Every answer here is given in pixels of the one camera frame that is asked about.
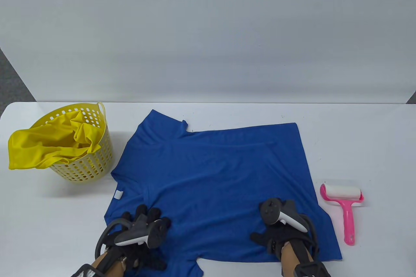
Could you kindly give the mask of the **person's left hand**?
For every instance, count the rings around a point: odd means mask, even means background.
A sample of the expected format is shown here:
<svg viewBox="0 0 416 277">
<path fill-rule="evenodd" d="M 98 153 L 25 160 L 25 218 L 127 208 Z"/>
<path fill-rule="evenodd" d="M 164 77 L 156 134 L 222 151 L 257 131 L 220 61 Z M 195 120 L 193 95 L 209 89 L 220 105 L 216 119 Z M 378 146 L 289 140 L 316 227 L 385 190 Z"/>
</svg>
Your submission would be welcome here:
<svg viewBox="0 0 416 277">
<path fill-rule="evenodd" d="M 107 273 L 116 263 L 123 261 L 126 271 L 136 274 L 143 268 L 165 271 L 167 263 L 162 259 L 159 248 L 165 242 L 171 220 L 162 217 L 158 208 L 140 205 L 135 215 L 128 211 L 110 222 L 100 236 L 95 248 L 95 258 L 100 256 L 105 245 L 104 259 L 98 265 Z"/>
</svg>

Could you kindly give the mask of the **person's right hand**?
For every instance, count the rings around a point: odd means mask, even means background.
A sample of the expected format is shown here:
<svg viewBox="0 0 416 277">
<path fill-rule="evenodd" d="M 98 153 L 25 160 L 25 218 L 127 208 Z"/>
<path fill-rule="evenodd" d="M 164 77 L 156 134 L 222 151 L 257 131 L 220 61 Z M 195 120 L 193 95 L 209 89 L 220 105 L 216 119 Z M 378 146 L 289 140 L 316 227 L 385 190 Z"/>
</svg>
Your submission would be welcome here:
<svg viewBox="0 0 416 277">
<path fill-rule="evenodd" d="M 301 263 L 309 262 L 309 255 L 312 261 L 317 260 L 320 247 L 316 235 L 302 232 L 289 224 L 277 222 L 267 225 L 264 233 L 253 232 L 251 241 L 266 247 L 269 254 L 274 254 L 279 261 L 282 259 L 282 250 L 285 246 L 291 245 L 293 252 Z"/>
</svg>

